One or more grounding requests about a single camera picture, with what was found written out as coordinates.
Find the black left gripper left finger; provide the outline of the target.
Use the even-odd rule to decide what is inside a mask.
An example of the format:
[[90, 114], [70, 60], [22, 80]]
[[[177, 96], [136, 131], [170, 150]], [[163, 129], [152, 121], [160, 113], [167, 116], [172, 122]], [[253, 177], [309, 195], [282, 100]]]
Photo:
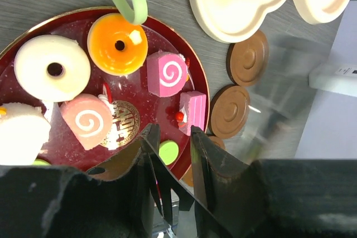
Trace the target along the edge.
[[1, 167], [2, 237], [151, 237], [162, 202], [148, 124], [116, 155], [82, 172], [69, 166]]

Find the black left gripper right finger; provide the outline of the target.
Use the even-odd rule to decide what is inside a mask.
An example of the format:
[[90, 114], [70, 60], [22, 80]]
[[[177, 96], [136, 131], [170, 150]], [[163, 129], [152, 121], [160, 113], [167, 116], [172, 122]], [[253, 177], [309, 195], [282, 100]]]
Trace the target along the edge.
[[194, 193], [232, 237], [355, 237], [356, 161], [263, 159], [245, 164], [198, 127]]

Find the metal serving tongs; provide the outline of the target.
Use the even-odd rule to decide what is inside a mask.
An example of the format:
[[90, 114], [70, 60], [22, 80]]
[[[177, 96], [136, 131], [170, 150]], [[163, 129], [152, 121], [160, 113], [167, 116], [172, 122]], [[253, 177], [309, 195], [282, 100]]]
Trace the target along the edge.
[[[192, 194], [177, 180], [160, 158], [150, 155], [153, 173], [161, 197], [162, 216], [170, 237], [197, 237], [195, 206]], [[172, 194], [178, 197], [178, 212], [172, 211]]]

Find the salmon pink swirl roll cake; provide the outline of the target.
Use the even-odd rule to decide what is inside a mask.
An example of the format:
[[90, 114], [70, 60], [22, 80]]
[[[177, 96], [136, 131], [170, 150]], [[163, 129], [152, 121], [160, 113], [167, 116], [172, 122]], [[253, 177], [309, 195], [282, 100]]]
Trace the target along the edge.
[[80, 94], [60, 106], [60, 113], [85, 150], [98, 146], [112, 127], [114, 108], [109, 98], [100, 94]]

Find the pink layered cake slice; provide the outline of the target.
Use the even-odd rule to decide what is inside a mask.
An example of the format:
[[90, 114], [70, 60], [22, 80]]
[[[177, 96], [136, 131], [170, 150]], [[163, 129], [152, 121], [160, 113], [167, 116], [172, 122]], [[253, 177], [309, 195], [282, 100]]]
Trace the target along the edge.
[[205, 129], [206, 95], [199, 91], [188, 91], [180, 94], [179, 113], [183, 118], [177, 120], [178, 129], [185, 135], [191, 135], [191, 127]]

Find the white cream cake slice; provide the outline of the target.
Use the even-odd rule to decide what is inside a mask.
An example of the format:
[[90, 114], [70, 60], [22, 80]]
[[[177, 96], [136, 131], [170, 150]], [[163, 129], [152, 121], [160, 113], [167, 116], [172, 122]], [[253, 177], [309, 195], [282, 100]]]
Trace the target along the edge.
[[41, 107], [23, 103], [1, 105], [1, 165], [27, 166], [49, 141], [51, 125]]

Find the magenta swirl roll cake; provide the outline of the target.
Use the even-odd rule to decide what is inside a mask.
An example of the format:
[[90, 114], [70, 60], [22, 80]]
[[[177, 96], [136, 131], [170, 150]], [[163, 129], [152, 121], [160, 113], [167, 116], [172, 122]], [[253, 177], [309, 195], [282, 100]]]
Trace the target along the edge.
[[182, 54], [157, 51], [146, 58], [146, 67], [148, 91], [160, 98], [174, 96], [187, 81], [188, 67]]

